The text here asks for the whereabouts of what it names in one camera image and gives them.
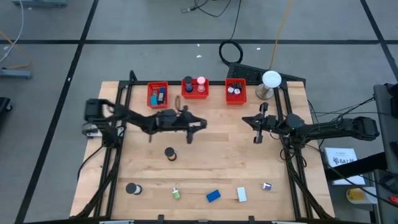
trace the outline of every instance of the wooden platform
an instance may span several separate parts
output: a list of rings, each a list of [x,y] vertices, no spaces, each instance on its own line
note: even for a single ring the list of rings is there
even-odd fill
[[[114,101],[117,86],[117,82],[104,82],[99,98]],[[311,123],[303,84],[290,82],[288,86],[293,112]],[[169,86],[169,108],[174,107],[180,88]],[[207,129],[194,134],[192,144],[186,143],[183,132],[155,134],[148,143],[147,134],[127,126],[112,218],[155,220],[163,214],[166,220],[247,220],[250,215],[256,220],[294,220],[286,165],[279,157],[280,141],[263,132],[263,143],[253,144],[256,133],[241,120],[259,111],[262,101],[254,89],[247,86],[248,101],[242,106],[226,105],[224,86],[210,86],[210,96],[205,100],[182,98],[181,105],[188,105],[189,111],[208,122]],[[147,107],[146,94],[146,86],[134,86],[130,109],[143,115],[154,114],[156,110]],[[276,114],[275,99],[267,102],[267,114]],[[85,157],[99,146],[100,139],[89,140]],[[176,161],[167,160],[166,147],[175,149]],[[308,188],[334,215],[319,152],[308,147],[303,149],[303,156],[308,163]],[[103,158],[104,150],[82,170],[71,215],[81,211],[98,188]],[[130,182],[142,185],[143,192],[127,194],[125,187]],[[263,190],[263,182],[272,184],[272,190]],[[178,200],[173,198],[173,187],[181,193]],[[247,202],[238,202],[237,187],[245,187]],[[209,203],[206,194],[216,189],[221,198]],[[299,188],[297,191],[305,217]],[[102,213],[107,199],[105,193]]]

